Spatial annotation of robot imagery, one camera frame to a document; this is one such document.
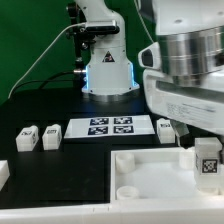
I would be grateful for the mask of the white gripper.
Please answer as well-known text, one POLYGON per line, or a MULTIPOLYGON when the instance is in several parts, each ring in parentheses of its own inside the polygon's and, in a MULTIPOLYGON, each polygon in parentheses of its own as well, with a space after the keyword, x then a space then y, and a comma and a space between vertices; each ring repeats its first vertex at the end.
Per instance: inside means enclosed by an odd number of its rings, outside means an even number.
POLYGON ((186 124, 224 135, 224 70, 205 75, 199 87, 176 86, 172 78, 146 69, 143 86, 148 108, 172 119, 177 144, 187 149, 190 132, 186 124))

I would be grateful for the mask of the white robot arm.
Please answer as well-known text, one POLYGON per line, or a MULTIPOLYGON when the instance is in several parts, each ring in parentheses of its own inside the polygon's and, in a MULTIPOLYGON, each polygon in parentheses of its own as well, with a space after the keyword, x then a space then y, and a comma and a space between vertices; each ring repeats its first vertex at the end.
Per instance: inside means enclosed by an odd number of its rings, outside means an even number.
MULTIPOLYGON (((75 2, 93 36, 82 92, 103 101, 138 90, 124 19, 104 0, 75 2)), ((138 54, 150 111, 224 137, 224 0, 138 0, 137 11, 155 23, 156 41, 138 54)))

